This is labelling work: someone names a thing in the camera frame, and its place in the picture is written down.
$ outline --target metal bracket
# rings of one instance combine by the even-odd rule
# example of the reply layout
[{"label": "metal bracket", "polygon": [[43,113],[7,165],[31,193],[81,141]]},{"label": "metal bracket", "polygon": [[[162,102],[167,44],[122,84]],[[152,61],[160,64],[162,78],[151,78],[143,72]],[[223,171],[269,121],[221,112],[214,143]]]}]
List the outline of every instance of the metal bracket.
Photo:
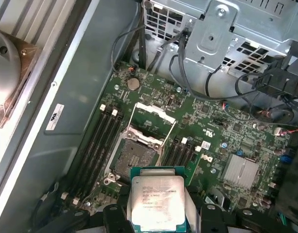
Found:
[{"label": "metal bracket", "polygon": [[223,62],[233,38],[229,31],[237,9],[213,0],[204,21],[195,23],[186,46],[186,58],[200,63],[211,71]]},{"label": "metal bracket", "polygon": [[131,117],[130,117],[130,119],[129,119],[128,126],[127,126],[127,129],[126,129],[127,132],[130,131],[131,120],[132,120],[132,118],[133,118],[133,116],[134,116],[134,113],[135,113],[136,108],[140,108],[140,109],[145,110],[145,111],[147,111],[147,112],[149,112],[149,113],[155,113],[155,114],[158,114],[158,116],[159,116],[160,118],[162,118],[162,119],[164,119],[164,120],[166,120],[166,121],[168,121],[168,122],[170,122],[170,123],[172,124],[172,126],[171,126],[171,128],[170,128],[170,130],[169,130],[169,132],[168,132],[168,134],[167,134],[167,136],[166,136],[166,138],[165,138],[165,140],[162,142],[162,144],[161,144],[161,146],[160,146],[160,147],[163,147],[163,146],[165,145],[165,142],[167,141],[167,139],[168,139],[170,133],[172,132],[172,130],[173,130],[175,124],[176,124],[176,119],[173,118],[173,117],[171,117],[171,116],[168,116],[168,115],[165,113],[165,111],[164,111],[163,109],[161,109],[161,108],[158,108],[158,107],[156,107],[156,106],[154,106],[154,105],[147,106],[147,105],[144,105],[143,103],[137,102],[137,103],[135,104],[135,106],[134,106],[133,112],[132,112]]}]

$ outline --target label sticker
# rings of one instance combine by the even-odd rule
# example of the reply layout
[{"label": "label sticker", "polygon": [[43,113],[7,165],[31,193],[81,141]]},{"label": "label sticker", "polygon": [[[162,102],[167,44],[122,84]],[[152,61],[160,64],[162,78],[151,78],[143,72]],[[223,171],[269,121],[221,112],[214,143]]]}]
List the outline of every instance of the label sticker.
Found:
[{"label": "label sticker", "polygon": [[46,127],[47,131],[54,130],[56,127],[56,124],[58,123],[58,120],[61,116],[62,110],[65,106],[62,104],[57,104],[55,107],[55,110],[53,111],[53,114],[51,116],[50,122],[48,122],[48,125]]},{"label": "label sticker", "polygon": [[206,150],[209,150],[211,143],[207,142],[207,141],[203,141],[201,148],[204,148]]}]

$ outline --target chipset heatsink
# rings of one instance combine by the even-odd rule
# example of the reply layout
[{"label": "chipset heatsink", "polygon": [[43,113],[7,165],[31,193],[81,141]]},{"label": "chipset heatsink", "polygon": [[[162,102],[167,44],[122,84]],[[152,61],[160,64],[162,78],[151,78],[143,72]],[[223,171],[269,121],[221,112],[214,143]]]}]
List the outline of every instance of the chipset heatsink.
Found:
[{"label": "chipset heatsink", "polygon": [[233,154],[228,159],[222,179],[236,186],[250,189],[258,168],[258,164]]}]

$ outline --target ventilation holes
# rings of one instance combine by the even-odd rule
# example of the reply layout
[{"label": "ventilation holes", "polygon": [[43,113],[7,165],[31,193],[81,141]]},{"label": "ventilation holes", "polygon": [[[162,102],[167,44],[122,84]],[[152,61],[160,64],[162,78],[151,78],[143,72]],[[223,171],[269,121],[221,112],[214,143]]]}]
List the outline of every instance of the ventilation holes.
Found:
[{"label": "ventilation holes", "polygon": [[158,38],[170,40],[181,31],[183,15],[165,7],[153,7],[145,11],[146,26],[149,26]]},{"label": "ventilation holes", "polygon": [[233,65],[234,63],[235,63],[234,60],[231,60],[231,59],[229,59],[229,58],[227,58],[227,57],[225,57],[225,58],[223,59],[223,62],[222,62],[222,64],[224,64],[224,65],[226,65],[226,66],[228,66],[228,67],[230,67],[230,66]]},{"label": "ventilation holes", "polygon": [[264,55],[269,52],[266,49],[263,48],[255,48],[252,47],[248,42],[244,42],[238,49],[238,52],[241,52],[245,55],[248,55],[248,59],[249,60],[253,60],[257,63],[260,64],[269,64],[271,62],[273,62],[274,58],[270,57],[270,56],[265,56]]},{"label": "ventilation holes", "polygon": [[236,70],[242,71],[244,73],[251,73],[256,71],[259,68],[260,66],[254,63],[251,63],[247,60],[242,61],[242,63],[240,63],[239,65],[237,65],[237,67],[235,67]]}]

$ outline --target metal plate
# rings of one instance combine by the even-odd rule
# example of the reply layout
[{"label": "metal plate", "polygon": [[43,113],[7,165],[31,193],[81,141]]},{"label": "metal plate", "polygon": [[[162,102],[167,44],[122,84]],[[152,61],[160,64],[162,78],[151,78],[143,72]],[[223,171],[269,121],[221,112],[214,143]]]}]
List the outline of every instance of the metal plate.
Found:
[{"label": "metal plate", "polygon": [[141,231],[175,231],[185,221],[181,176],[134,177],[131,220]]}]

